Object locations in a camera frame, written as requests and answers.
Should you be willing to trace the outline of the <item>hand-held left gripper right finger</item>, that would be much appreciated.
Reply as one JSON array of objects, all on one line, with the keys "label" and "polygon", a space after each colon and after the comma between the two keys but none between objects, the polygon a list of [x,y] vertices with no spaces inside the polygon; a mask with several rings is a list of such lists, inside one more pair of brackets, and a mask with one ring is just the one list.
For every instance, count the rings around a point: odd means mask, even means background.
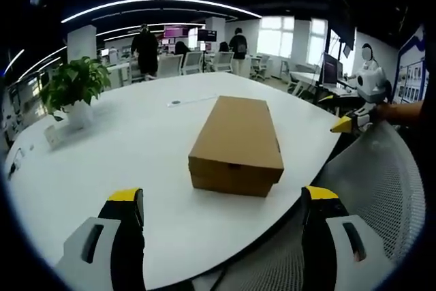
[{"label": "hand-held left gripper right finger", "polygon": [[334,192],[308,185],[301,200],[303,290],[374,290],[393,272],[382,238]]}]

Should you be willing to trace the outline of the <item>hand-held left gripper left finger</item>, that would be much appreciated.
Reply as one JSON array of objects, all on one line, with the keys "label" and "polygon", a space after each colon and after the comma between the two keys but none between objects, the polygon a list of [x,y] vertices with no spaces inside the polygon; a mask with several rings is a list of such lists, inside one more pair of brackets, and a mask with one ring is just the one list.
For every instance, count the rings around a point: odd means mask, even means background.
[{"label": "hand-held left gripper left finger", "polygon": [[66,239],[54,270],[70,290],[144,290],[143,227],[143,190],[114,192]]}]

